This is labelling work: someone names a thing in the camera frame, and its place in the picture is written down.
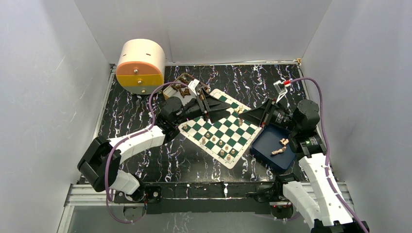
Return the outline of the light piece passed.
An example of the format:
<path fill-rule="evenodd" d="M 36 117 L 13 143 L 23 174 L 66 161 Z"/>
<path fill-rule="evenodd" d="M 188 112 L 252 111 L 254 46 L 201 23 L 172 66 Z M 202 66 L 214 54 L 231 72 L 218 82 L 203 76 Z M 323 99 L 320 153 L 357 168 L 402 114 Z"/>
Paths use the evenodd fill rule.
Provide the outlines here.
<path fill-rule="evenodd" d="M 235 109 L 235 112 L 236 112 L 238 115 L 241 114 L 243 111 L 244 111 L 244 108 L 243 108 L 242 106 L 238 106 L 238 107 Z"/>

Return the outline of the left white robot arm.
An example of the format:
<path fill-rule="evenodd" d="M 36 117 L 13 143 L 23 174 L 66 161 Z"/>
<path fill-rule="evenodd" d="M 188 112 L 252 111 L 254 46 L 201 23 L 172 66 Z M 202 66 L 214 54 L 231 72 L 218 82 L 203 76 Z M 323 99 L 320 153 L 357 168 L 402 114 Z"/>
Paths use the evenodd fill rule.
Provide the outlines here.
<path fill-rule="evenodd" d="M 122 192 L 133 202 L 139 202 L 145 196 L 143 181 L 122 171 L 120 165 L 144 150 L 171 142 L 180 134 L 178 127 L 181 124 L 198 117 L 215 123 L 230 115 L 230 107 L 229 103 L 204 91 L 186 104 L 178 97 L 170 97 L 156 115 L 153 125 L 122 137 L 94 138 L 77 168 L 96 192 L 112 189 Z"/>

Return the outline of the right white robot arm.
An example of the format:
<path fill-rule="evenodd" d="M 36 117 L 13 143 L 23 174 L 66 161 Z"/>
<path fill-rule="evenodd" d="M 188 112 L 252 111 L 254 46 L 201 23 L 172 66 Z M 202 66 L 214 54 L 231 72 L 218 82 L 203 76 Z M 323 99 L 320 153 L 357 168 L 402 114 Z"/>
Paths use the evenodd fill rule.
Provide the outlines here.
<path fill-rule="evenodd" d="M 306 173 L 314 196 L 305 191 L 294 175 L 276 179 L 274 196 L 292 202 L 312 233 L 368 233 L 367 223 L 355 215 L 337 188 L 325 141 L 316 130 L 321 120 L 319 111 L 318 104 L 311 100 L 300 101 L 289 112 L 279 102 L 268 99 L 239 117 L 257 126 L 276 126 L 288 132 L 289 146 Z"/>

